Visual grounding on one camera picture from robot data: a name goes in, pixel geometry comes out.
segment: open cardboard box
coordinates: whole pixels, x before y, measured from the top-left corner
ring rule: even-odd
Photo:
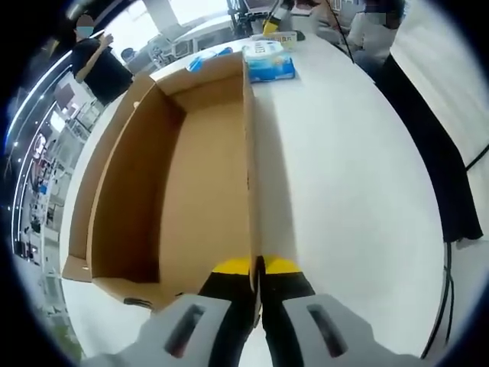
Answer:
[[[97,182],[77,229],[86,242],[70,240],[64,278],[159,310],[198,293],[223,261],[249,258],[254,267],[253,96],[244,70],[232,54],[197,73],[136,78],[109,124],[119,133],[97,159],[103,169],[86,182]]]

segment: person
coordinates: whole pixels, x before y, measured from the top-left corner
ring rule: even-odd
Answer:
[[[132,83],[132,73],[111,53],[113,37],[89,38],[94,21],[81,15],[76,22],[76,44],[71,54],[72,72],[78,83],[85,82],[104,106],[125,92]]]
[[[346,41],[354,62],[375,78],[389,56],[403,16],[403,0],[365,0],[351,22]]]

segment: window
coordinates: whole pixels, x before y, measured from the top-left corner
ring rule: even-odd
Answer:
[[[170,5],[180,24],[228,10],[226,0],[170,0]]]
[[[121,61],[121,52],[126,48],[139,51],[147,42],[159,34],[158,28],[147,12],[142,0],[133,2],[105,28],[106,33],[114,36],[111,47]]]

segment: face mask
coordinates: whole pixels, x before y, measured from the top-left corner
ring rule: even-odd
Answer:
[[[81,37],[88,38],[93,33],[93,27],[76,27],[76,31]]]

